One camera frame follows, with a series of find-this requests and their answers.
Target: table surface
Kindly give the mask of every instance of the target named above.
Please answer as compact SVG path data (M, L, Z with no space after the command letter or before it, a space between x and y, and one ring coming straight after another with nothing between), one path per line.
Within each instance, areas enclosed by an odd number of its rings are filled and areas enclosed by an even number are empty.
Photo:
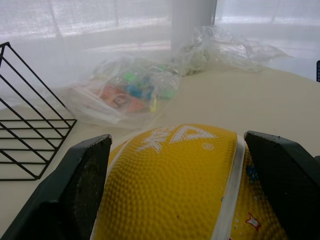
M111 134L113 149L148 129L184 123L213 125L240 135L248 130L279 135L300 143L313 156L320 155L319 92L320 83L271 68L252 73L221 67L187 76L170 105L144 129L77 122L42 180L82 140ZM0 236L40 182L0 182Z

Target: red star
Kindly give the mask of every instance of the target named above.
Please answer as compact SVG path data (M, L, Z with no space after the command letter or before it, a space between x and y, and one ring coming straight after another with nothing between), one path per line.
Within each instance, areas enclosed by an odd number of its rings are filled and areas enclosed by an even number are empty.
M254 228L256 229L256 231L259 231L259 228L261 228L260 223L258 222L258 219L254 218L252 216L252 214L250 212L248 212L249 214L249 219L247 221L245 221L247 224L251 224L252 226L254 226Z

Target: yellow basketball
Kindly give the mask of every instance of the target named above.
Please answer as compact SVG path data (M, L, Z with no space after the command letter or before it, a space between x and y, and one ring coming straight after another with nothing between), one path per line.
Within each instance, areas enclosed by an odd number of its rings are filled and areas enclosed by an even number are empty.
M287 239L252 165L242 137L208 125L129 139L110 153L94 239Z

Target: green object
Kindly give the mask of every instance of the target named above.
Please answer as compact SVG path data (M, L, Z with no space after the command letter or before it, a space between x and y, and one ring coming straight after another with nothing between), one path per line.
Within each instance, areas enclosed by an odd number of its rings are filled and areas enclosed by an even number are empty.
M129 84L132 84L135 80L137 80L137 75L132 72L128 72L123 75L123 79L127 81Z

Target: plastic bag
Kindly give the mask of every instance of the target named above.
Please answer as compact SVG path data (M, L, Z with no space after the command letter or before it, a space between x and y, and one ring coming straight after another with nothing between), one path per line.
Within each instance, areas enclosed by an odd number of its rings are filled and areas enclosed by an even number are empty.
M120 55L101 63L85 81L58 90L76 119L141 128L175 95L180 77L168 65Z
M288 57L278 48L248 40L216 25L194 29L192 43L184 44L173 58L181 75L191 75L217 64L257 72L263 63Z

